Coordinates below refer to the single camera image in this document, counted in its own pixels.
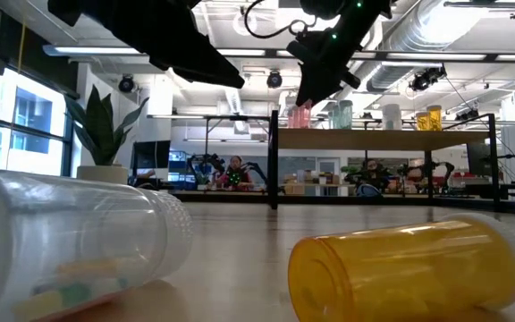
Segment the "white plant pot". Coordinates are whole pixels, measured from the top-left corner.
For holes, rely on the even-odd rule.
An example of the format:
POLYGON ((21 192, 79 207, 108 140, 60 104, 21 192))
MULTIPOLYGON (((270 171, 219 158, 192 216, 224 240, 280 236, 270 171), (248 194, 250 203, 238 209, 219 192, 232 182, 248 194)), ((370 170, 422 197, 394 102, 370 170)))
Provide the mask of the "white plant pot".
POLYGON ((80 165, 76 178, 86 182, 99 182, 128 186, 128 169, 120 165, 80 165))

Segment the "person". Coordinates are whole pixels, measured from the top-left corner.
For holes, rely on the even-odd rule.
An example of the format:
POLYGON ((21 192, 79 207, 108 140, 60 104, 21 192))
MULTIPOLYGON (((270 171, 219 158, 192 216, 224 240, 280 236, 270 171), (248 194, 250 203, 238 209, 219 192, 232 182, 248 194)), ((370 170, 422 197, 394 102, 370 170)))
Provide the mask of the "person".
POLYGON ((366 179, 365 182, 379 189, 380 191, 384 191, 389 184, 389 176, 390 173, 388 170, 383 167, 380 163, 378 163, 374 159, 369 159, 367 161, 367 171, 366 171, 366 179))
POLYGON ((216 177, 216 186, 231 191, 250 191, 253 188, 249 173, 242 167, 241 157, 231 157, 225 171, 216 177))

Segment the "clear bottle blue pills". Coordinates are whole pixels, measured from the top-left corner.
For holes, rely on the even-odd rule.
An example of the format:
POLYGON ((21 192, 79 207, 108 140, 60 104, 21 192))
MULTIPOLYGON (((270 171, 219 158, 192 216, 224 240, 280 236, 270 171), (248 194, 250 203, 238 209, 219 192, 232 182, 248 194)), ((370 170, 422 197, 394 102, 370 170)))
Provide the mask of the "clear bottle blue pills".
POLYGON ((382 124, 387 131, 400 131, 402 129, 401 107, 398 104, 383 106, 382 124))

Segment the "blue black bag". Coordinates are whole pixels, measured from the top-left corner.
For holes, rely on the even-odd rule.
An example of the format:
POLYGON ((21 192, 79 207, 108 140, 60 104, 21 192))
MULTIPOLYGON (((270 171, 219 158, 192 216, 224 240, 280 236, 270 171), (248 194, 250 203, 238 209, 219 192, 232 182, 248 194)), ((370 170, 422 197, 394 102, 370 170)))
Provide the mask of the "blue black bag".
POLYGON ((356 196, 358 198, 380 198, 382 192, 371 184, 361 183, 356 189, 356 196))

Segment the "wooden shelf black frame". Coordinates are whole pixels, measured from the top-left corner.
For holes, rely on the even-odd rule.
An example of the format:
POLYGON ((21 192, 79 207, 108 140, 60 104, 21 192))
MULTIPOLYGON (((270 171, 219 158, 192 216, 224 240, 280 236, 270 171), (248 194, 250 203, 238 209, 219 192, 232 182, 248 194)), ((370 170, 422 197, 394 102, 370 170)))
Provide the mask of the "wooden shelf black frame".
POLYGON ((436 198, 433 193, 432 153, 439 149, 489 141, 491 179, 493 200, 484 201, 483 206, 497 211, 502 206, 498 170, 498 152, 496 142, 496 121, 493 114, 482 114, 474 118, 486 121, 486 131, 459 131, 457 128, 467 124, 460 121, 440 131, 399 131, 381 130, 318 130, 318 129, 284 129, 279 126, 276 111, 269 118, 269 138, 267 151, 267 200, 272 209, 279 204, 291 204, 287 197, 279 195, 279 151, 281 149, 312 150, 347 150, 347 151, 420 151, 424 154, 427 165, 427 195, 422 198, 352 198, 343 200, 343 205, 379 205, 386 206, 422 206, 472 208, 464 199, 436 198))

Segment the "black monitor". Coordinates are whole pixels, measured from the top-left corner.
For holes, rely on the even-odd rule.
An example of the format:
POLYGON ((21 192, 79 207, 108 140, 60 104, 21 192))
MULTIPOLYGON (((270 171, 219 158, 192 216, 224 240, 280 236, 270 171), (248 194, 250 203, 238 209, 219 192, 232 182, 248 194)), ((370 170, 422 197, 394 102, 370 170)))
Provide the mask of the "black monitor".
POLYGON ((167 168, 170 144, 170 140, 135 142, 131 154, 131 169, 167 168))

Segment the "black aluminium table frame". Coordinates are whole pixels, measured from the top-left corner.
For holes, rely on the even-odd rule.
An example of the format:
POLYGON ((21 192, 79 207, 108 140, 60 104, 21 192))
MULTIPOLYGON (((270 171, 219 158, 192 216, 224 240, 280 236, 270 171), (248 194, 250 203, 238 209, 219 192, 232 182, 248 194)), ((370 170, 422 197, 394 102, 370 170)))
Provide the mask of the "black aluminium table frame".
POLYGON ((175 191, 173 195, 184 202, 205 203, 249 203, 267 205, 338 205, 338 206, 406 206, 462 208, 468 210, 489 211, 515 215, 515 201, 503 200, 495 204, 489 199, 447 199, 447 198, 402 198, 402 197, 309 197, 309 196, 276 196, 275 199, 261 193, 210 191, 175 191))

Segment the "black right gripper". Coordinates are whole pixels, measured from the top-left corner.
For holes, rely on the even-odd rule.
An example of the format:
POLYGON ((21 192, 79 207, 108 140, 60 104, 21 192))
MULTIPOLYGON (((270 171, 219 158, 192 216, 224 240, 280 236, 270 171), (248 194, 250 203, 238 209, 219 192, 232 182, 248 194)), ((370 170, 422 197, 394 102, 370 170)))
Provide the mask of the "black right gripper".
POLYGON ((339 40, 314 40, 307 44, 292 41, 287 51, 300 60, 301 80, 297 106, 317 103, 316 97, 327 97, 329 85, 341 82, 357 89, 360 79, 350 72, 348 63, 357 46, 345 46, 339 40))

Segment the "green snake plant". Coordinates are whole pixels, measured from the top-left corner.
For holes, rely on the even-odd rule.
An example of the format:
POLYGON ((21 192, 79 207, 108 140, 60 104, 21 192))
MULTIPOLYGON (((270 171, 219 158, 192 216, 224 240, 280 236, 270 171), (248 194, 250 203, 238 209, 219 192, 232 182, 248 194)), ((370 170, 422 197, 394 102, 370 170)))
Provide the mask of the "green snake plant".
POLYGON ((92 87, 85 108, 70 97, 65 97, 64 101, 67 113, 75 122, 73 129, 95 165, 110 166, 149 98, 127 114, 117 127, 114 126, 111 95, 100 97, 96 86, 92 87))

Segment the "cardboard boxes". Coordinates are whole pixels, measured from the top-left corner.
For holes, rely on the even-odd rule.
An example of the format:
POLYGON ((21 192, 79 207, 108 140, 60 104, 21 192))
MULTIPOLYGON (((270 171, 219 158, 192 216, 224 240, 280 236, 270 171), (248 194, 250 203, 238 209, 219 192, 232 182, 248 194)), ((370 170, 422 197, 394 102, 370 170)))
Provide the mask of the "cardboard boxes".
POLYGON ((286 195, 315 196, 316 188, 313 186, 312 172, 299 170, 294 174, 286 174, 283 177, 283 189, 286 195))

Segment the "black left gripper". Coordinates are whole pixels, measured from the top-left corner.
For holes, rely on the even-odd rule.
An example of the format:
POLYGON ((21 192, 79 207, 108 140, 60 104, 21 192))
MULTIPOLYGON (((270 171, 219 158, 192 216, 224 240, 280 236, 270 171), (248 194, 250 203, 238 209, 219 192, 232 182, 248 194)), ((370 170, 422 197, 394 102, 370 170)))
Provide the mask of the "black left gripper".
POLYGON ((201 34, 182 0, 82 0, 82 12, 160 70, 189 82, 241 88, 239 71, 201 34))

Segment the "black ceiling track light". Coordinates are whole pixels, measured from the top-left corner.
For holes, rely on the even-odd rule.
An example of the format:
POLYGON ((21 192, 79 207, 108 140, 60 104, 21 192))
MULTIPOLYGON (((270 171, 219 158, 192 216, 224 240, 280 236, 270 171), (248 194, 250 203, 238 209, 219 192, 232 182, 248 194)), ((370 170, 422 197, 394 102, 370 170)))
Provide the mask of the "black ceiling track light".
POLYGON ((409 88, 416 92, 424 91, 446 75, 443 64, 440 67, 426 68, 423 72, 418 72, 414 75, 414 79, 409 83, 409 88))

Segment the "linear ceiling light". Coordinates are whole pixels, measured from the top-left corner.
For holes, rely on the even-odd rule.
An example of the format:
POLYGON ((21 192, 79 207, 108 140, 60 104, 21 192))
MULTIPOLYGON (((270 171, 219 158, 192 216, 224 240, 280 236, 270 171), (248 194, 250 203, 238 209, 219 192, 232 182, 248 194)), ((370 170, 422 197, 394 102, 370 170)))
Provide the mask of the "linear ceiling light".
MULTIPOLYGON (((60 47, 44 45, 43 50, 50 56, 140 56, 142 53, 131 47, 60 47)), ((259 57, 272 59, 293 59, 294 55, 282 49, 235 49, 218 48, 217 52, 225 57, 259 57)), ((362 51, 356 52, 352 60, 360 61, 415 61, 415 62, 459 62, 459 63, 507 63, 515 64, 515 54, 498 53, 459 53, 459 52, 393 52, 362 51)))

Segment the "large clear pill bottle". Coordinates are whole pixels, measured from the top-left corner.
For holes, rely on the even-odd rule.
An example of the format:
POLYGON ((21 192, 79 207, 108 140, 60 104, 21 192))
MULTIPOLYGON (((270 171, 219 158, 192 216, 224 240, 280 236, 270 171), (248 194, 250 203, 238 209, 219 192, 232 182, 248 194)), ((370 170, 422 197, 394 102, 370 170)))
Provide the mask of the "large clear pill bottle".
POLYGON ((48 322, 164 278, 192 239, 166 192, 0 170, 0 322, 48 322))

